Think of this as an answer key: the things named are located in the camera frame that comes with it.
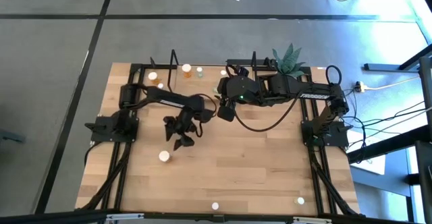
black mount bracket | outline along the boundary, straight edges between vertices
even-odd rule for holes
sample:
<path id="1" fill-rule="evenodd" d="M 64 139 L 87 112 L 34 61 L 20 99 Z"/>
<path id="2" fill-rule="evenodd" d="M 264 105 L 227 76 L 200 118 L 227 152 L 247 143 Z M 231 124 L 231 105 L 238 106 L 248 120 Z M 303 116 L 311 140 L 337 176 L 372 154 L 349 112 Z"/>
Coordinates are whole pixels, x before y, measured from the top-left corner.
<path id="1" fill-rule="evenodd" d="M 135 112 L 121 109 L 111 117 L 99 116 L 94 123 L 84 125 L 92 131 L 94 142 L 134 142 L 138 123 Z"/>
<path id="2" fill-rule="evenodd" d="M 346 127 L 343 122 L 331 122 L 328 134 L 322 138 L 314 136 L 312 121 L 302 121 L 301 126 L 303 142 L 306 146 L 348 146 Z"/>

black cable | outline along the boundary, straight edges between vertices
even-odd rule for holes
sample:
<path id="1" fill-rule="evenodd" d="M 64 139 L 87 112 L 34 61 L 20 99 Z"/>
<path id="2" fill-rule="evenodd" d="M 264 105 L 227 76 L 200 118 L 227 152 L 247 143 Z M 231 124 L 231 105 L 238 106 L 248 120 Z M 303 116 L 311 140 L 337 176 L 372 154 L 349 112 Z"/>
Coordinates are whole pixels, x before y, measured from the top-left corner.
<path id="1" fill-rule="evenodd" d="M 101 201 L 102 197 L 105 195 L 105 193 L 108 191 L 109 187 L 114 182 L 115 178 L 119 174 L 119 172 L 124 168 L 126 163 L 129 160 L 129 154 L 127 152 L 130 151 L 131 144 L 126 144 L 125 149 L 123 151 L 123 154 L 117 163 L 117 165 L 114 167 L 113 171 L 110 175 L 107 176 L 107 180 L 102 184 L 101 188 L 98 190 L 98 192 L 91 198 L 91 200 L 83 206 L 81 209 L 84 210 L 94 210 L 98 203 Z"/>
<path id="2" fill-rule="evenodd" d="M 357 98 L 354 89 L 352 89 L 352 96 L 354 96 L 354 120 L 355 120 L 357 118 Z"/>
<path id="3" fill-rule="evenodd" d="M 353 119 L 355 119 L 356 121 L 358 121 L 358 122 L 360 122 L 362 124 L 363 139 L 357 141 L 357 142 L 362 142 L 362 146 L 360 147 L 360 149 L 362 149 L 362 151 L 361 151 L 361 153 L 359 155 L 355 156 L 355 158 L 359 157 L 360 155 L 363 156 L 363 157 L 360 158 L 359 161 L 356 162 L 356 163 L 361 163 L 363 161 L 364 157 L 365 157 L 365 148 L 366 148 L 366 130 L 365 130 L 365 125 L 357 117 L 353 117 L 353 116 L 346 116 L 346 117 L 353 118 Z"/>
<path id="4" fill-rule="evenodd" d="M 201 122 L 199 123 L 199 128 L 200 128 L 201 134 L 198 133 L 198 129 L 195 131 L 195 134 L 196 134 L 196 136 L 201 138 L 201 136 L 203 136 L 203 125 Z"/>
<path id="5" fill-rule="evenodd" d="M 100 144 L 101 142 L 95 142 L 95 144 L 93 144 L 87 151 L 86 151 L 86 154 L 84 155 L 84 166 L 87 164 L 87 157 L 88 157 L 88 154 L 90 153 L 90 151 L 94 148 L 94 147 L 96 147 L 96 146 L 98 146 L 99 144 Z"/>
<path id="6" fill-rule="evenodd" d="M 404 109 L 404 110 L 401 110 L 401 111 L 395 113 L 394 116 L 397 116 L 399 113 L 401 113 L 401 112 L 403 112 L 403 111 L 406 111 L 406 110 L 409 110 L 409 109 L 412 109 L 413 107 L 415 107 L 415 106 L 417 106 L 417 105 L 419 105 L 419 104 L 422 104 L 422 103 L 424 103 L 424 101 L 421 101 L 421 102 L 417 103 L 417 104 L 414 105 L 414 106 L 411 106 L 411 107 L 409 107 L 409 108 L 406 108 L 406 109 Z"/>
<path id="7" fill-rule="evenodd" d="M 291 111 L 292 107 L 294 106 L 294 104 L 296 104 L 297 99 L 300 97 L 300 95 L 302 94 L 302 91 L 300 91 L 296 98 L 294 99 L 294 101 L 291 103 L 290 107 L 288 108 L 288 110 L 282 115 L 282 117 L 276 121 L 276 123 L 274 123 L 272 126 L 269 126 L 265 129 L 261 129 L 261 130 L 256 130 L 256 129 L 252 129 L 251 127 L 247 126 L 246 124 L 243 123 L 243 121 L 238 117 L 236 110 L 234 110 L 234 116 L 236 116 L 236 119 L 238 120 L 238 122 L 243 125 L 243 127 L 245 127 L 246 129 L 253 131 L 253 132 L 265 132 L 267 130 L 271 130 L 274 127 L 276 127 L 278 124 L 280 124 L 282 122 L 282 120 L 285 119 L 286 115 Z"/>
<path id="8" fill-rule="evenodd" d="M 353 128 L 361 129 L 361 127 L 357 127 L 357 126 L 352 125 L 351 123 L 348 123 L 347 121 L 344 120 L 343 117 L 341 118 L 341 120 L 342 120 L 345 124 L 347 124 L 347 125 L 349 125 L 349 126 L 351 126 L 351 127 L 353 127 Z M 386 133 L 386 134 L 400 134 L 399 132 L 385 132 L 385 131 L 381 131 L 381 130 L 374 129 L 374 128 L 364 128 L 364 129 L 365 129 L 365 130 L 375 130 L 375 131 L 379 131 L 379 132 L 381 132 L 381 133 Z"/>
<path id="9" fill-rule="evenodd" d="M 350 94 L 354 92 L 354 89 L 345 89 L 344 92 L 347 90 L 349 90 L 350 92 L 347 95 L 345 95 L 345 97 L 350 96 Z"/>
<path id="10" fill-rule="evenodd" d="M 381 123 L 382 121 L 389 121 L 389 120 L 393 120 L 393 119 L 395 119 L 395 118 L 397 118 L 397 117 L 402 117 L 402 116 L 405 116 L 405 115 L 409 115 L 409 114 L 411 114 L 411 113 L 417 113 L 417 112 L 424 111 L 424 110 L 425 110 L 425 109 L 419 109 L 419 110 L 415 110 L 415 111 L 411 111 L 411 112 L 403 113 L 403 114 L 400 114 L 400 115 L 396 115 L 396 116 L 393 116 L 393 117 L 388 117 L 388 118 L 385 118 L 385 119 L 371 119 L 371 120 L 368 120 L 368 122 L 369 122 L 369 121 L 373 121 L 373 120 L 378 120 L 378 121 L 375 122 L 375 123 L 366 124 L 366 125 L 364 125 L 364 126 L 371 126 L 371 125 L 375 125 L 375 124 L 377 124 L 377 123 Z"/>
<path id="11" fill-rule="evenodd" d="M 231 72 L 230 72 L 230 68 L 232 68 L 234 70 L 234 73 L 238 75 L 238 70 L 233 65 L 226 65 L 225 70 L 226 70 L 229 78 L 233 77 Z"/>
<path id="12" fill-rule="evenodd" d="M 330 68 L 335 68 L 335 70 L 337 71 L 337 73 L 339 74 L 339 81 L 336 83 L 337 85 L 340 85 L 340 83 L 342 82 L 342 72 L 340 71 L 340 69 L 335 66 L 335 65 L 329 65 L 327 66 L 327 68 L 325 69 L 325 78 L 327 79 L 327 83 L 331 84 L 330 79 L 329 79 L 329 69 Z"/>

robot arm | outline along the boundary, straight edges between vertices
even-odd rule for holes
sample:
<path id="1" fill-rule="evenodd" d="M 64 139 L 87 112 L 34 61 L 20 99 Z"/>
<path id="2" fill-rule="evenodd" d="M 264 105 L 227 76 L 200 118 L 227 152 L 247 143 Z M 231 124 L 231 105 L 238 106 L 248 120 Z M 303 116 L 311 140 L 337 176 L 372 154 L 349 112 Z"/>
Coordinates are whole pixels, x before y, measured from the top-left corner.
<path id="1" fill-rule="evenodd" d="M 237 68 L 235 72 L 235 76 L 222 78 L 217 89 L 221 94 L 217 115 L 224 120 L 234 120 L 237 103 L 271 107 L 294 98 L 324 100 L 326 105 L 323 112 L 308 122 L 310 135 L 314 139 L 320 139 L 315 145 L 322 145 L 325 143 L 322 139 L 332 131 L 330 125 L 334 119 L 349 111 L 344 91 L 339 84 L 299 82 L 281 74 L 256 76 L 256 80 L 252 80 L 247 77 L 248 71 L 244 68 Z"/>
<path id="2" fill-rule="evenodd" d="M 143 90 L 146 98 L 139 103 L 135 103 L 135 98 L 139 90 Z M 120 90 L 120 109 L 139 109 L 149 103 L 161 103 L 164 105 L 177 107 L 182 109 L 177 117 L 166 116 L 163 118 L 165 122 L 166 141 L 168 141 L 174 133 L 180 135 L 180 139 L 176 140 L 174 150 L 181 146 L 194 146 L 194 141 L 186 135 L 186 132 L 196 132 L 198 137 L 203 134 L 201 127 L 202 123 L 210 121 L 214 111 L 205 109 L 204 98 L 201 94 L 192 96 L 184 96 L 174 92 L 161 90 L 155 86 L 145 86 L 143 84 L 126 84 Z M 192 119 L 199 121 L 201 133 L 199 134 Z"/>

small bottle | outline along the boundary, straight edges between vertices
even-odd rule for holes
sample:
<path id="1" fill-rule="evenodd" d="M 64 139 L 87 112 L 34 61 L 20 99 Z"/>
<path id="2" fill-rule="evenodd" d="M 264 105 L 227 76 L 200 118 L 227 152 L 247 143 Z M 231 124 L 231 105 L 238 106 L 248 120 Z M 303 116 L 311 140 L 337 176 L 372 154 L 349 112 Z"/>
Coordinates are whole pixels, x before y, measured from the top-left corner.
<path id="1" fill-rule="evenodd" d="M 211 208 L 212 208 L 214 211 L 217 211 L 217 209 L 219 209 L 219 204 L 218 204 L 217 202 L 214 202 L 213 204 L 211 204 Z"/>
<path id="2" fill-rule="evenodd" d="M 196 73 L 198 74 L 198 77 L 201 78 L 203 76 L 203 69 L 202 69 L 202 67 L 198 67 L 196 69 Z"/>
<path id="3" fill-rule="evenodd" d="M 189 78 L 190 76 L 192 76 L 191 70 L 192 66 L 190 66 L 189 64 L 184 64 L 182 66 L 182 71 L 185 78 Z"/>
<path id="4" fill-rule="evenodd" d="M 304 204 L 304 199 L 302 197 L 298 197 L 294 200 L 294 203 L 302 205 Z"/>
<path id="5" fill-rule="evenodd" d="M 163 161 L 164 163 L 168 162 L 171 159 L 171 155 L 166 150 L 162 150 L 161 153 L 159 153 L 159 160 Z"/>
<path id="6" fill-rule="evenodd" d="M 158 85 L 158 83 L 160 82 L 160 79 L 157 78 L 157 73 L 156 72 L 150 72 L 148 74 L 148 79 L 151 81 L 151 83 L 153 85 Z"/>

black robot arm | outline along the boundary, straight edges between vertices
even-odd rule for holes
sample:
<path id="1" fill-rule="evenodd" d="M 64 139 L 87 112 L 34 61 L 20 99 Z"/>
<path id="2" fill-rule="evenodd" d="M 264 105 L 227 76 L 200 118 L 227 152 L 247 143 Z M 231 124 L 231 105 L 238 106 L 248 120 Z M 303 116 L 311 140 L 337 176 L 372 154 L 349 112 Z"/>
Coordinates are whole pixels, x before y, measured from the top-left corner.
<path id="1" fill-rule="evenodd" d="M 344 91 L 340 87 L 341 80 L 337 84 L 320 84 L 299 82 L 295 78 L 281 74 L 264 76 L 257 76 L 255 74 L 256 80 L 254 81 L 247 77 L 248 72 L 244 72 L 244 70 L 244 68 L 236 68 L 234 70 L 236 73 L 235 76 L 229 74 L 228 78 L 220 80 L 218 93 L 221 96 L 218 98 L 221 102 L 218 116 L 228 121 L 232 121 L 234 116 L 236 116 L 238 121 L 249 130 L 262 132 L 271 129 L 281 122 L 299 98 L 325 101 L 325 108 L 318 117 L 315 117 L 311 121 L 301 122 L 303 142 L 308 149 L 312 168 L 317 172 L 342 212 L 345 215 L 358 215 L 343 200 L 330 179 L 326 176 L 318 163 L 314 150 L 314 146 L 348 146 L 346 131 L 349 128 L 345 127 L 342 122 L 334 121 L 336 117 L 341 117 L 349 111 Z M 273 126 L 262 130 L 251 129 L 244 125 L 235 112 L 237 103 L 264 107 L 286 103 L 292 99 L 294 99 L 292 105 L 282 118 Z"/>
<path id="2" fill-rule="evenodd" d="M 146 94 L 146 98 L 139 103 L 135 103 L 136 94 L 142 90 Z M 145 86 L 143 84 L 126 84 L 120 90 L 120 109 L 139 109 L 149 103 L 161 103 L 164 105 L 177 107 L 182 109 L 177 117 L 166 116 L 163 118 L 165 122 L 166 141 L 168 141 L 174 133 L 180 136 L 174 144 L 174 150 L 181 146 L 194 146 L 195 142 L 191 137 L 187 136 L 187 132 L 195 132 L 198 137 L 203 134 L 202 123 L 210 121 L 215 110 L 205 109 L 203 94 L 195 94 L 192 96 L 184 96 L 174 92 L 161 90 L 155 86 Z M 192 119 L 199 121 L 200 133 Z"/>
<path id="3" fill-rule="evenodd" d="M 245 70 L 242 68 L 234 71 L 237 73 Z M 286 103 L 299 98 L 324 100 L 326 105 L 320 116 L 310 122 L 304 122 L 310 135 L 310 139 L 306 142 L 324 145 L 328 143 L 328 140 L 325 139 L 331 133 L 330 131 L 334 130 L 331 123 L 336 117 L 341 117 L 349 111 L 344 91 L 339 84 L 299 82 L 291 76 L 281 74 L 256 76 L 256 80 L 252 80 L 247 75 L 248 72 L 237 73 L 234 76 L 229 74 L 229 77 L 220 80 L 217 88 L 221 95 L 217 114 L 220 118 L 233 121 L 237 103 L 271 107 L 274 104 Z"/>

